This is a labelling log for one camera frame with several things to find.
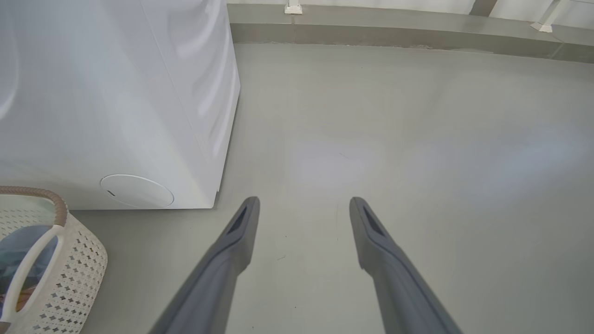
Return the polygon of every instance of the glossy floor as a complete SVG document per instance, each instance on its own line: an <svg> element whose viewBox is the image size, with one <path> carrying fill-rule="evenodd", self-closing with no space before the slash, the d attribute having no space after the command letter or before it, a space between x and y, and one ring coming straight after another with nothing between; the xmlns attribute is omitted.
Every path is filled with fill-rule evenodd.
<svg viewBox="0 0 594 334"><path fill-rule="evenodd" d="M382 333L347 205L365 198L465 333L594 332L594 65L236 45L219 207L77 212L109 253L85 334L147 333L260 197L227 333Z"/></svg>

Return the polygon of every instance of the clothes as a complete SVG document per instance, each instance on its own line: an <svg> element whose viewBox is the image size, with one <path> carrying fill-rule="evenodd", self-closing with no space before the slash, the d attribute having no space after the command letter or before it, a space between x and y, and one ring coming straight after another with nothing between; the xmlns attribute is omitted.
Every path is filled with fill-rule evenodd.
<svg viewBox="0 0 594 334"><path fill-rule="evenodd" d="M0 240L0 316L8 287L19 264L21 264L33 244L51 228L51 226L47 225L26 226ZM17 311L25 305L35 286L41 280L43 273L52 259L57 243L58 239L54 237L39 254L37 260L35 260L21 288Z"/></svg>

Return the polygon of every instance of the perforated basket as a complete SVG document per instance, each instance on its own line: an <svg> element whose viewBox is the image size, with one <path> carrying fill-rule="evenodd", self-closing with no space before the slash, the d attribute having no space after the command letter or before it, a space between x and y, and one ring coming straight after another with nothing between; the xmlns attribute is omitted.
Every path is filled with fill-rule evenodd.
<svg viewBox="0 0 594 334"><path fill-rule="evenodd" d="M0 187L0 240L32 225L53 226L29 250L9 285L0 333L76 334L101 285L108 260L105 248L68 213L56 194L35 188ZM40 282L25 306L16 311L29 270L54 237L58 242Z"/></svg>

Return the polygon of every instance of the white washing machine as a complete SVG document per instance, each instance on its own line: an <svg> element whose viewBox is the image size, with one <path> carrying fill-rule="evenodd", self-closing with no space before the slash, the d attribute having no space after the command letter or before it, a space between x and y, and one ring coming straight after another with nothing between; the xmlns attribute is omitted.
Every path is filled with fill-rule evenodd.
<svg viewBox="0 0 594 334"><path fill-rule="evenodd" d="M0 1L0 184L213 207L239 96L224 0Z"/></svg>

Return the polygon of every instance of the laundry basket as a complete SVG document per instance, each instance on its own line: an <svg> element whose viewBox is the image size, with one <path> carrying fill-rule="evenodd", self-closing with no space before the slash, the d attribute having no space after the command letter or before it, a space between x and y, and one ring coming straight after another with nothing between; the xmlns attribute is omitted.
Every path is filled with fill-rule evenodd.
<svg viewBox="0 0 594 334"><path fill-rule="evenodd" d="M104 246L68 213L60 196L26 187L0 187L0 241L33 225L49 225L28 250L4 298L0 333L78 333L101 285L107 254ZM46 245L55 249L34 291L19 311L16 305L29 270Z"/></svg>

